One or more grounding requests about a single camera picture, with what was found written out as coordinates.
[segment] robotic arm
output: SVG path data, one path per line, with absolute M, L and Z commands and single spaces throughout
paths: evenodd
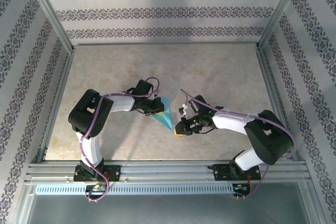
M 195 99 L 206 103 L 201 95 Z M 175 127 L 177 135 L 200 134 L 203 127 L 228 129 L 248 136 L 252 148 L 242 151 L 230 161 L 230 175 L 238 177 L 256 165 L 273 165 L 292 146 L 293 141 L 283 130 L 272 124 L 254 118 L 241 118 L 228 115 L 225 111 L 215 111 L 193 100 L 179 109 L 181 121 Z M 282 123 L 269 110 L 257 114 L 260 118 L 271 120 L 281 126 Z
M 131 95 L 146 95 L 153 92 L 153 85 L 147 81 L 140 80 L 135 88 L 131 88 L 124 92 Z M 78 139 L 88 131 L 88 128 L 93 120 L 101 94 L 89 89 L 85 92 L 77 105 L 71 111 L 68 121 L 72 125 L 72 129 L 76 132 Z M 142 110 L 145 115 L 152 115 L 163 112 L 164 104 L 160 97 L 155 97 L 154 94 L 148 97 L 131 97 L 116 95 L 104 98 L 101 107 L 98 111 L 98 117 L 94 126 L 88 135 L 88 139 L 83 141 L 82 148 L 86 158 L 99 171 L 103 171 L 103 157 L 99 146 L 99 133 L 104 127 L 109 113 L 117 111 L 133 111 Z M 99 175 L 90 167 L 86 159 L 82 156 L 81 166 L 86 172 L 91 174 L 95 179 Z

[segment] teal paper cone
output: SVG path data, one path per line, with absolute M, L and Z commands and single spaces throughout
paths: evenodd
M 156 120 L 162 123 L 171 131 L 173 130 L 172 117 L 170 113 L 170 104 L 168 97 L 161 97 L 161 102 L 164 104 L 165 111 L 156 115 L 152 115 Z

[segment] metal profile bar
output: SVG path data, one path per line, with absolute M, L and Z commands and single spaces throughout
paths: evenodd
M 45 15 L 49 19 L 51 25 L 55 29 L 57 36 L 60 38 L 63 45 L 66 47 L 68 52 L 71 52 L 73 49 L 73 45 L 70 41 L 69 36 L 67 35 L 63 25 L 61 24 L 56 12 L 54 11 L 49 0 L 38 0 Z
M 113 184 L 218 184 L 208 166 L 228 161 L 106 161 L 121 165 L 120 182 Z M 31 164 L 25 178 L 26 184 L 73 184 L 77 161 L 44 162 Z M 263 174 L 265 167 L 260 167 Z M 305 162 L 279 161 L 270 166 L 266 183 L 311 181 Z
M 273 80 L 271 79 L 271 73 L 266 63 L 265 55 L 262 52 L 262 50 L 260 50 L 260 48 L 258 48 L 257 46 L 255 47 L 255 49 L 256 49 L 256 54 L 258 57 L 260 68 L 261 68 L 261 73 L 264 78 L 264 82 L 266 85 L 266 89 L 267 89 L 267 93 L 269 96 L 269 100 L 271 102 L 272 109 L 275 115 L 277 116 L 277 118 L 280 119 L 281 123 L 285 127 L 288 127 L 283 111 L 281 110 L 280 100 L 276 92 L 275 84 L 273 83 Z
M 23 185 L 23 190 L 20 194 L 20 200 L 15 209 L 13 222 L 17 224 L 28 223 L 29 213 L 33 205 L 35 197 L 36 185 Z
M 301 192 L 301 197 L 303 204 L 305 206 L 306 212 L 308 219 L 310 223 L 320 223 L 320 224 L 326 224 L 327 221 L 325 219 L 325 216 L 323 214 L 322 208 L 320 204 L 314 204 L 314 195 L 317 197 L 315 189 L 311 190 L 309 188 L 309 185 L 313 187 L 312 182 L 301 182 L 298 183 L 300 192 Z
M 75 50 L 73 50 L 71 53 L 69 53 L 69 56 L 68 56 L 68 59 L 67 59 L 67 62 L 66 62 L 66 66 L 65 66 L 65 71 L 63 72 L 63 75 L 61 77 L 62 79 L 61 79 L 60 87 L 59 87 L 59 89 L 57 91 L 57 94 L 56 94 L 56 97 L 55 97 L 55 103 L 54 103 L 54 106 L 51 110 L 51 115 L 52 116 L 51 116 L 51 119 L 49 120 L 49 122 L 47 124 L 46 134 L 45 134 L 45 136 L 42 140 L 41 148 L 40 148 L 39 153 L 37 155 L 37 159 L 36 159 L 37 163 L 41 163 L 43 161 L 46 147 L 49 145 L 74 55 L 75 55 Z
M 170 166 L 170 165 L 174 165 L 174 166 L 208 166 L 208 165 L 213 165 L 213 164 L 229 164 L 229 160 L 191 160 L 191 161 L 186 161 L 186 160 L 166 160 L 166 161 L 147 161 L 147 160 L 143 160 L 143 161 L 126 161 L 126 160 L 104 160 L 104 164 L 106 165 L 121 165 L 123 167 L 126 166 L 159 166 L 159 167 L 163 167 L 163 166 Z M 57 166 L 73 166 L 75 167 L 76 165 L 79 165 L 79 161 L 78 160 L 53 160 L 53 161 L 44 161 L 42 164 L 30 164 L 29 168 L 32 167 L 57 167 Z M 280 159 L 276 162 L 275 165 L 270 166 L 274 167 L 274 166 L 278 166 L 278 165 L 306 165 L 306 161 L 295 161 L 292 162 L 292 160 L 286 160 L 286 159 Z
M 264 31 L 262 32 L 261 38 L 259 40 L 259 46 L 264 47 L 265 43 L 267 42 L 268 38 L 274 31 L 276 25 L 278 24 L 278 21 L 285 11 L 288 3 L 290 0 L 280 0 L 277 4 L 277 7 L 275 8 L 271 18 L 269 19 L 269 22 L 267 23 Z

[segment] patterned wallpaper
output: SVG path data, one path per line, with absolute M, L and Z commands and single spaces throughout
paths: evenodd
M 0 223 L 11 223 L 67 52 L 37 0 L 0 0 Z
M 279 0 L 50 0 L 74 45 L 257 42 Z
M 335 0 L 291 0 L 264 48 L 327 223 L 336 223 Z

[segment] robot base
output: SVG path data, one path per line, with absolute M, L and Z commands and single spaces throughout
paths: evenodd
M 118 182 L 120 178 L 120 169 L 120 165 L 103 165 L 101 171 L 110 182 Z M 73 182 L 105 182 L 105 180 L 99 174 L 94 176 L 85 170 L 82 165 L 77 165 Z
M 214 164 L 208 166 L 209 169 L 214 171 L 215 181 L 235 181 L 235 180 L 247 180 L 247 175 L 251 176 L 251 180 L 260 180 L 259 166 L 254 166 L 251 169 L 244 171 L 243 174 L 239 174 L 238 177 L 234 177 L 230 170 L 230 164 Z

